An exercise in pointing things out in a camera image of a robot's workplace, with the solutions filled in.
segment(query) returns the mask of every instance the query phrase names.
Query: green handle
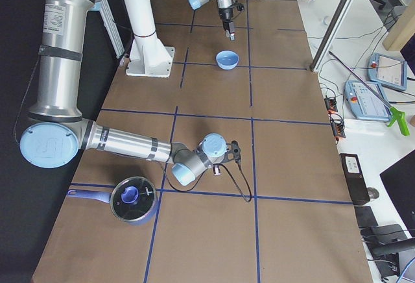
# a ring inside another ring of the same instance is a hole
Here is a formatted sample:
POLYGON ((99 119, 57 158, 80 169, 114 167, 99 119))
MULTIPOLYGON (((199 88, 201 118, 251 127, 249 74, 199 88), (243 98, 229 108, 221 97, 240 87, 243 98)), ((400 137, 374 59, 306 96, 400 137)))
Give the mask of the green handle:
POLYGON ((407 122, 405 121, 405 113, 403 111, 399 111, 394 106, 391 106, 389 108, 389 111, 390 113, 392 113, 392 118, 390 120, 388 127, 391 127, 395 123, 395 121, 397 121, 401 134, 404 136, 409 136, 408 125, 407 125, 407 122))

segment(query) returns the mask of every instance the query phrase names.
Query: blue cable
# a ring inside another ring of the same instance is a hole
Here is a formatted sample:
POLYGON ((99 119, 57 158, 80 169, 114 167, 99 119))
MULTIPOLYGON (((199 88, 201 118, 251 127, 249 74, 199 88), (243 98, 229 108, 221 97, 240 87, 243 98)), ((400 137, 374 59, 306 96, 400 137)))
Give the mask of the blue cable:
POLYGON ((410 267, 410 265, 412 265, 414 261, 415 261, 415 257, 411 259, 409 263, 407 263, 405 268, 403 268, 401 275, 399 276, 399 278, 397 278, 396 283, 399 283, 399 281, 403 278, 403 275, 405 274, 405 272, 407 272, 407 269, 410 267))

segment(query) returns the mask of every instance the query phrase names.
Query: metal pole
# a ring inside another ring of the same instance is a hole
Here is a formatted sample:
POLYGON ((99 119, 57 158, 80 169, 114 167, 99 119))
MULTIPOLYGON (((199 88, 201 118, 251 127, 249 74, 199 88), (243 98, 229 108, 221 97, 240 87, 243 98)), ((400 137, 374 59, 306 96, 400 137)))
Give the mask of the metal pole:
POLYGON ((349 7, 353 0, 340 0, 338 7, 333 15, 333 19, 331 20, 329 27, 327 28, 326 33, 324 34, 322 43, 317 50, 316 56, 313 60, 313 63, 310 66, 310 69, 314 72, 319 71, 322 61, 327 54, 331 43, 333 42, 338 29, 340 28, 341 23, 346 16, 349 7))

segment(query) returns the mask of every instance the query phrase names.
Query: pot handle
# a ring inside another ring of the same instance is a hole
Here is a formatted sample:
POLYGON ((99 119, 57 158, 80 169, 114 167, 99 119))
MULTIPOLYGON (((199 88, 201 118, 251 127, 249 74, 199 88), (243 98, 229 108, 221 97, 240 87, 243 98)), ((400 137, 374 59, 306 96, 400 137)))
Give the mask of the pot handle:
POLYGON ((90 190, 68 190, 68 197, 79 197, 81 199, 94 199, 104 203, 109 203, 111 199, 110 192, 90 191, 90 190))

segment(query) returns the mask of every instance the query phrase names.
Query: label sticker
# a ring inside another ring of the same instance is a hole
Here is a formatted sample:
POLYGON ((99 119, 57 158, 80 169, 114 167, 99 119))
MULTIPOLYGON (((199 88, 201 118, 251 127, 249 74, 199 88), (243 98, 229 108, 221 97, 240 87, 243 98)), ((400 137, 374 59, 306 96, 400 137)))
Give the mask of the label sticker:
POLYGON ((346 156, 346 166, 349 173, 359 174, 359 166, 357 165, 357 159, 351 156, 346 156))
POLYGON ((66 7, 46 4, 43 18, 43 33, 64 35, 66 7))

